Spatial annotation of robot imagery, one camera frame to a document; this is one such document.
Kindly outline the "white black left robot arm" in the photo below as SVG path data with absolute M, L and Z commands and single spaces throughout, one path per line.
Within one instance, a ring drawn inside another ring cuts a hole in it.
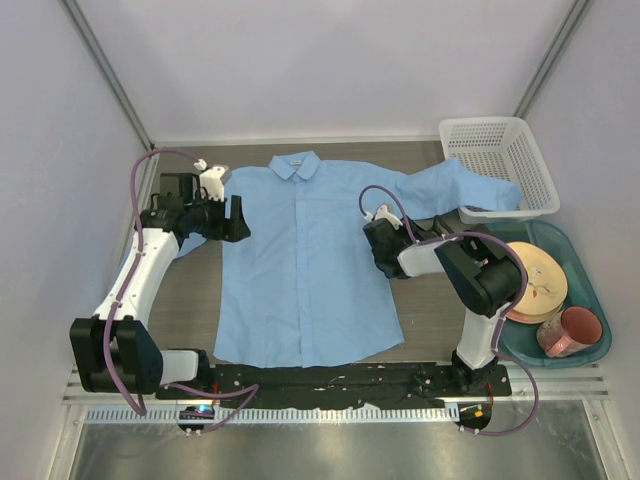
M 132 246 L 109 294 L 89 318 L 77 318 L 70 341 L 84 390 L 150 395 L 171 383 L 190 398 L 213 385 L 201 350 L 165 350 L 148 331 L 154 300 L 170 264 L 190 236 L 239 242 L 251 234 L 238 195 L 227 197 L 228 167 L 168 173 L 140 214 Z

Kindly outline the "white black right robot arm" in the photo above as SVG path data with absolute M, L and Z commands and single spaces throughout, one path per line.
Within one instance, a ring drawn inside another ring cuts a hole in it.
M 425 394 L 486 392 L 498 364 L 498 343 L 505 317 L 524 296 L 528 274 L 511 247 L 477 226 L 455 232 L 440 216 L 425 229 L 376 218 L 363 227 L 375 266 L 389 279 L 433 273 L 448 278 L 465 307 L 461 339 L 443 378 L 423 373 Z

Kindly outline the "light blue button shirt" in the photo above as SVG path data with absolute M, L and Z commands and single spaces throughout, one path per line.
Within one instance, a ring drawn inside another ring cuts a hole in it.
M 414 174 L 313 152 L 244 167 L 227 182 L 248 238 L 222 246 L 216 358 L 260 368 L 338 366 L 404 340 L 390 283 L 363 233 L 397 198 L 413 219 L 461 206 L 509 211 L 520 188 L 448 159 Z

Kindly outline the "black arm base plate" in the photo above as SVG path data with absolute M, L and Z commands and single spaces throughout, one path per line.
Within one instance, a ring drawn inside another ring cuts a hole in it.
M 446 398 L 508 397 L 507 369 L 496 365 L 488 376 L 464 386 L 451 365 L 436 362 L 356 363 L 339 367 L 269 368 L 212 365 L 187 383 L 210 393 L 232 393 L 258 386 L 250 408 L 343 410 L 370 404 L 381 409 L 440 407 Z

